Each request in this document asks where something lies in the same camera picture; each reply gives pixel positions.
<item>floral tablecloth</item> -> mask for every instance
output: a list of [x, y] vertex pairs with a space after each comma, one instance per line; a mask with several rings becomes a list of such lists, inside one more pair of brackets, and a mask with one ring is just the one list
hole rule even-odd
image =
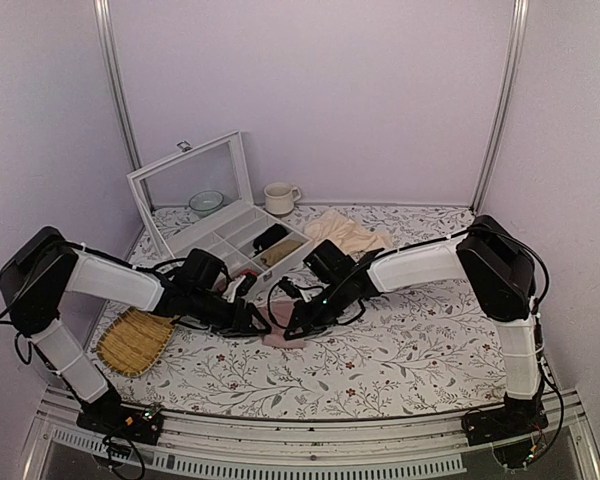
[[[327, 208], [300, 206], [285, 220], [302, 228]], [[448, 234], [473, 220], [465, 208], [335, 208], [371, 230], [390, 233], [395, 245]], [[156, 217], [165, 236], [193, 221], [186, 209], [177, 208], [161, 209]], [[131, 262], [157, 261], [145, 233]], [[316, 283], [302, 266], [289, 276], [299, 285]], [[308, 339], [302, 350], [179, 327], [157, 364], [133, 379], [111, 372], [95, 354], [98, 339], [125, 309], [107, 305], [89, 354], [133, 402], [246, 417], [345, 419], [478, 407], [504, 394], [495, 328], [465, 281], [419, 285], [372, 299], [361, 320]]]

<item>compartment box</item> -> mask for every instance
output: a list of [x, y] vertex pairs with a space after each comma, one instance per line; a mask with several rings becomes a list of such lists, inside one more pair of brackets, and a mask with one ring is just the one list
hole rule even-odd
[[[153, 245], [164, 260], [186, 257], [192, 248], [200, 248], [225, 262], [232, 277], [245, 270], [258, 273], [256, 284], [245, 297], [253, 299], [300, 264], [311, 251], [311, 242], [302, 232], [254, 205], [239, 131], [198, 147], [186, 142], [178, 146], [180, 152], [127, 175]], [[188, 199], [203, 190], [220, 191], [225, 197], [223, 207], [204, 218], [190, 214], [193, 224], [165, 239], [152, 211], [167, 206], [189, 208]], [[149, 195], [154, 200], [153, 209]], [[262, 253], [253, 247], [253, 240], [275, 224], [288, 232], [280, 242], [295, 240], [301, 246], [268, 267]]]

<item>white wall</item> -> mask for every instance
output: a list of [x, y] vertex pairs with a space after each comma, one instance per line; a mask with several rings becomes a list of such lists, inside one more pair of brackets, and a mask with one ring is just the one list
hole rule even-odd
[[[46, 224], [122, 254], [140, 228], [127, 168], [93, 2], [0, 0], [0, 267]], [[78, 336], [98, 305], [64, 309]], [[0, 480], [16, 474], [44, 388], [13, 335], [0, 327]]]
[[256, 199], [282, 180], [312, 202], [469, 204], [511, 0], [117, 0], [111, 11], [143, 163], [238, 128]]
[[531, 2], [515, 88], [486, 211], [548, 263], [550, 359], [600, 446], [600, 0]]

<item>bowl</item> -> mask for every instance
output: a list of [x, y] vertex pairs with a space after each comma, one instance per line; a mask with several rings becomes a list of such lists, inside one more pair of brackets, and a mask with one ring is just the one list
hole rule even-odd
[[205, 190], [204, 192], [196, 193], [189, 200], [189, 207], [200, 218], [211, 215], [222, 208], [224, 195], [215, 190]]

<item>open lid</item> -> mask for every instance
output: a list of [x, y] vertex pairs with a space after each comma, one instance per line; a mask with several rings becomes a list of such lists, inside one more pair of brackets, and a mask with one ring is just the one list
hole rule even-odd
[[[253, 206], [239, 131], [197, 147], [191, 147], [188, 142], [181, 142], [178, 147], [180, 152], [127, 175], [142, 221], [163, 259], [185, 256], [198, 239]], [[222, 206], [208, 216], [204, 216], [206, 212], [197, 214], [189, 202], [194, 195], [208, 191], [222, 194]], [[147, 192], [153, 201], [153, 208]], [[220, 198], [216, 194], [210, 197]], [[202, 209], [210, 207], [206, 202], [196, 206]], [[155, 211], [164, 207], [186, 208], [193, 225], [175, 234], [161, 231], [156, 223]]]

